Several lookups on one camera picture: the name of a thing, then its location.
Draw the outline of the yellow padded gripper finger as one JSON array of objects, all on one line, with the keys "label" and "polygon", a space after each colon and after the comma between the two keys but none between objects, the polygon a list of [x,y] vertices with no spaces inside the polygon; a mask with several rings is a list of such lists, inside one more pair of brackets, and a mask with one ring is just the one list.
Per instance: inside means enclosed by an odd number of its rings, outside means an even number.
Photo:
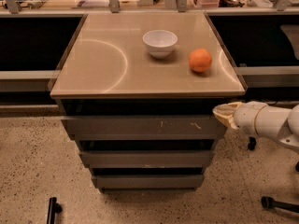
[{"label": "yellow padded gripper finger", "polygon": [[234,114],[241,105],[241,102],[217,105],[213,108],[212,112],[215,118],[224,126],[237,130],[238,127],[235,124]]}]

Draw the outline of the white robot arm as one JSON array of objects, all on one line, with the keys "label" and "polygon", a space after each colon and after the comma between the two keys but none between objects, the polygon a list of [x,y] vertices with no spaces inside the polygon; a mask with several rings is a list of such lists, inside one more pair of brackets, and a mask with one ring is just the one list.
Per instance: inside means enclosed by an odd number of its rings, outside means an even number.
[{"label": "white robot arm", "polygon": [[250,137],[271,139],[299,152],[299,105],[284,108],[262,102],[233,102],[217,105],[212,112],[228,128],[241,130]]}]

